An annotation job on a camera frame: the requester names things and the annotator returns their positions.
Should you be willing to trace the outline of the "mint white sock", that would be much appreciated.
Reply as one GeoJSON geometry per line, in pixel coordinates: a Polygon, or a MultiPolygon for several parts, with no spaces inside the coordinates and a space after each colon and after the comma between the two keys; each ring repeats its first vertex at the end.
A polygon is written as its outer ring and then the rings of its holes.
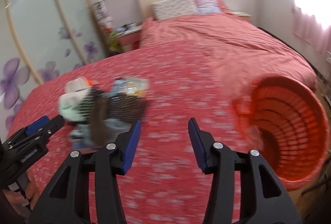
{"type": "Polygon", "coordinates": [[[59,97],[59,114],[67,121],[79,122],[84,121],[82,114],[79,112],[79,105],[83,99],[90,93],[90,88],[69,92],[59,97]]]}

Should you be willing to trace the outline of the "plush toy display tube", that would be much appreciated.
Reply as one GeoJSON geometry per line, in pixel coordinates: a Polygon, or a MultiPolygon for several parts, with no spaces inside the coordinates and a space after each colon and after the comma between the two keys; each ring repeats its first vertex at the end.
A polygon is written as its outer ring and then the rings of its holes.
{"type": "Polygon", "coordinates": [[[108,54],[113,56],[123,53],[117,33],[114,31],[114,21],[106,7],[106,0],[99,0],[93,3],[92,10],[105,41],[108,54]]]}

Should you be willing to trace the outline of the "orange plastic laundry basket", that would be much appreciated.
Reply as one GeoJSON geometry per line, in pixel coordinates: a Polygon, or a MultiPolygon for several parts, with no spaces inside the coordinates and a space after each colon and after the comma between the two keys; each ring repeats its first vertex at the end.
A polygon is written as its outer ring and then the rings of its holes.
{"type": "Polygon", "coordinates": [[[328,155],[329,122],[303,83],[283,75],[253,81],[232,101],[239,132],[262,153],[287,190],[308,184],[328,155]]]}

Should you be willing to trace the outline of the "dark brown shoe insole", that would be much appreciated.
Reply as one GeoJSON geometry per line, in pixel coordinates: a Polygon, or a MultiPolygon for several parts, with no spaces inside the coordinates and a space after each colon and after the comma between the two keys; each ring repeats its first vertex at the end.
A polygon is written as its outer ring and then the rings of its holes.
{"type": "Polygon", "coordinates": [[[108,101],[103,96],[98,96],[89,117],[91,141],[96,146],[104,146],[108,139],[107,126],[104,123],[107,109],[108,101]]]}

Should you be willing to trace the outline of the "floral white pillow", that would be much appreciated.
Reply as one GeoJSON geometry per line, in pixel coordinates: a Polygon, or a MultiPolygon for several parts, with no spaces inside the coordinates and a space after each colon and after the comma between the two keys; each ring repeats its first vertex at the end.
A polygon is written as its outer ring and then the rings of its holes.
{"type": "Polygon", "coordinates": [[[151,5],[155,18],[165,21],[181,16],[190,16],[198,13],[194,0],[163,0],[151,5]]]}

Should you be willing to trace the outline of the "snack wrapper packet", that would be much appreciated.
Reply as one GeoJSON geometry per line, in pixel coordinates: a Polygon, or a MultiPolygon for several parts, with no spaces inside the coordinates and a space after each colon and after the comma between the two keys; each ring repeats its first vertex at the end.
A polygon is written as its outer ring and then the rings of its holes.
{"type": "Polygon", "coordinates": [[[124,93],[130,96],[145,97],[149,89],[147,79],[125,77],[124,93]]]}

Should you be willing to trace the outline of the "floral glass wardrobe door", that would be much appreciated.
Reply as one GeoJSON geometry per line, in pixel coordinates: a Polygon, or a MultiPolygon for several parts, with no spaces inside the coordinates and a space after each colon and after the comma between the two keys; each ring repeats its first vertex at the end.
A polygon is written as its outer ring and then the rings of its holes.
{"type": "Polygon", "coordinates": [[[90,0],[1,0],[1,135],[34,88],[105,57],[90,0]]]}

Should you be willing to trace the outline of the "red floral tablecloth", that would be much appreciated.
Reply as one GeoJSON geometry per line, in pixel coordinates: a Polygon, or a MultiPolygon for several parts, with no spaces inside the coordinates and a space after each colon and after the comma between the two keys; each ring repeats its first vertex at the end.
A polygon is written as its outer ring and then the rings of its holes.
{"type": "Polygon", "coordinates": [[[10,134],[58,114],[67,82],[84,76],[110,91],[117,78],[147,79],[148,106],[132,168],[118,177],[128,223],[202,223],[211,179],[198,168],[188,120],[234,151],[248,147],[236,126],[231,100],[190,41],[141,48],[83,66],[31,91],[10,134]]]}

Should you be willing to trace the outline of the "red white paper cup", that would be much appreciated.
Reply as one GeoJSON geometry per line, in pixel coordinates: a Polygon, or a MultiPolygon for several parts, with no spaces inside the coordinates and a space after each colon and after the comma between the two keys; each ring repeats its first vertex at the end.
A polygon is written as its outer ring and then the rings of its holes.
{"type": "Polygon", "coordinates": [[[99,83],[95,80],[87,79],[84,76],[78,77],[72,81],[69,81],[65,85],[65,93],[73,93],[88,89],[92,86],[96,86],[99,83]]]}

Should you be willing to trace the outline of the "pink window curtain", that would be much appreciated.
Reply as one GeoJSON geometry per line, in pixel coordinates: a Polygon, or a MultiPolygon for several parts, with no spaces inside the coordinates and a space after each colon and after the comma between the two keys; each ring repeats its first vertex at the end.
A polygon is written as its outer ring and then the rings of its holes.
{"type": "Polygon", "coordinates": [[[325,56],[330,52],[330,0],[294,0],[293,32],[325,56]]]}

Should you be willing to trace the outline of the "pink striped pillow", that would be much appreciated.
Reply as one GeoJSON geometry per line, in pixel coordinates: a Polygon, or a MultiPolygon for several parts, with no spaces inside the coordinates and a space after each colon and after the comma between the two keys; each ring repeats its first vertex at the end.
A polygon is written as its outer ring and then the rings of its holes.
{"type": "Polygon", "coordinates": [[[218,0],[195,0],[199,15],[222,13],[218,0]]]}

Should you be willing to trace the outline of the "blue hand cream tube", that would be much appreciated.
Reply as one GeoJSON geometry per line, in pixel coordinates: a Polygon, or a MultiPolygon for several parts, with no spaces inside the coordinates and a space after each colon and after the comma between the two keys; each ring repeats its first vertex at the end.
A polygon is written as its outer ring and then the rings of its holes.
{"type": "Polygon", "coordinates": [[[116,79],[114,81],[113,86],[108,93],[108,97],[114,97],[120,93],[127,93],[127,81],[125,79],[116,79]]]}

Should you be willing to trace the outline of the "grey blue sock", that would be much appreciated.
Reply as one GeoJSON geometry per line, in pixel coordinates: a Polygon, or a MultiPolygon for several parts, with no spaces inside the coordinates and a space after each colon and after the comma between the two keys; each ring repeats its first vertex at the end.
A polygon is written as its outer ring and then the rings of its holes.
{"type": "MultiPolygon", "coordinates": [[[[114,118],[106,119],[103,123],[106,126],[106,141],[101,146],[115,142],[119,134],[128,132],[132,126],[130,123],[114,118]]],[[[73,143],[73,148],[75,149],[101,147],[92,140],[90,124],[78,124],[75,126],[73,131],[69,133],[68,140],[73,143]]]]}

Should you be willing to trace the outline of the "salmon pink bed duvet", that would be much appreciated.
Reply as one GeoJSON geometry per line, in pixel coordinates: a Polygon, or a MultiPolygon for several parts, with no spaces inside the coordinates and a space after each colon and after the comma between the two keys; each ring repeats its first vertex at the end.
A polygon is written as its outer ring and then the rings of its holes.
{"type": "Polygon", "coordinates": [[[285,75],[317,89],[317,75],[298,52],[241,20],[230,12],[191,15],[143,23],[140,45],[191,41],[199,48],[215,77],[222,95],[239,99],[251,82],[268,75],[285,75]]]}

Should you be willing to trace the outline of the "right nightstand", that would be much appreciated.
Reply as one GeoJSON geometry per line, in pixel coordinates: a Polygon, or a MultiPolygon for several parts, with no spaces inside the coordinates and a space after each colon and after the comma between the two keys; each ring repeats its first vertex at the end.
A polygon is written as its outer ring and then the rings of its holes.
{"type": "Polygon", "coordinates": [[[232,11],[232,14],[239,17],[241,20],[251,22],[251,15],[241,11],[232,11]]]}

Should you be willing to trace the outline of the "pink left nightstand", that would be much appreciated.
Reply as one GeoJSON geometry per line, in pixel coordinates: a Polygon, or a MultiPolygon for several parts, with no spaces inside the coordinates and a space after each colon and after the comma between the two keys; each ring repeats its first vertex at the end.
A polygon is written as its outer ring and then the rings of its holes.
{"type": "Polygon", "coordinates": [[[118,35],[118,41],[124,52],[139,49],[141,29],[141,26],[136,26],[118,35]]]}

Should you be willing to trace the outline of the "black foam net sleeve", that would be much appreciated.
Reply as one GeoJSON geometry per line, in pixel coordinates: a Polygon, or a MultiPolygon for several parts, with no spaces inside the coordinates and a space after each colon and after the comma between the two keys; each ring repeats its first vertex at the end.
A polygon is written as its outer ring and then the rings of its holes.
{"type": "Polygon", "coordinates": [[[118,119],[126,123],[141,120],[148,106],[147,100],[142,97],[130,96],[125,93],[111,95],[102,90],[92,88],[91,91],[78,104],[77,110],[83,119],[88,120],[92,115],[96,100],[102,97],[106,100],[106,109],[102,112],[102,119],[118,119]]]}

